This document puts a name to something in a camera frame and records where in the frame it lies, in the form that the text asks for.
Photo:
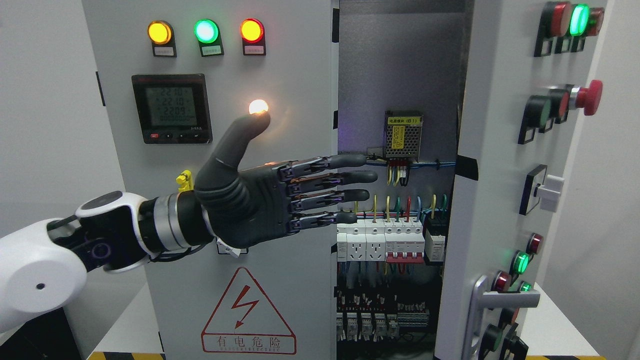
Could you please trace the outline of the dark grey robot left hand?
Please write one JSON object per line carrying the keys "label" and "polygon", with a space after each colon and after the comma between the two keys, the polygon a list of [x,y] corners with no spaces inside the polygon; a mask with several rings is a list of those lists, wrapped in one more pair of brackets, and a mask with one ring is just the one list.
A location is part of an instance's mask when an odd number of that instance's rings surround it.
{"label": "dark grey robot left hand", "polygon": [[377,173],[361,170],[365,155],[318,156],[238,169],[250,141],[270,122],[267,111],[235,119],[196,176],[194,193],[214,235],[233,248],[246,249],[302,230],[356,223],[356,214],[327,207],[370,198],[366,189],[341,189],[377,181]]}

